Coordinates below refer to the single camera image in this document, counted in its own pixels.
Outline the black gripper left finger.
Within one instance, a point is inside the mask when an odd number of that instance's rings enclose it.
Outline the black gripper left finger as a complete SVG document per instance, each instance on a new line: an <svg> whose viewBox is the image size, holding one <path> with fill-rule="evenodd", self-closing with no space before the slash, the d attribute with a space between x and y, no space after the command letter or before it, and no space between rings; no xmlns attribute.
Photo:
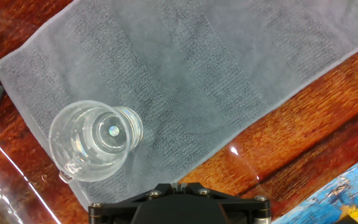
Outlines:
<svg viewBox="0 0 358 224"><path fill-rule="evenodd" d="M155 190L149 190L118 203L91 203L88 206L89 223L130 223L139 206L154 197Z"/></svg>

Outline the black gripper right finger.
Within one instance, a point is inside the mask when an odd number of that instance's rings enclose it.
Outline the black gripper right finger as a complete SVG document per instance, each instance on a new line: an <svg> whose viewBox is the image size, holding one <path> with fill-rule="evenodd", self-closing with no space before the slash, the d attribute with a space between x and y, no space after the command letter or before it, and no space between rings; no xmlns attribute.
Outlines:
<svg viewBox="0 0 358 224"><path fill-rule="evenodd" d="M228 223L269 224L272 222L270 200L263 195L240 198L211 189L203 189L203 196L213 199L223 209Z"/></svg>

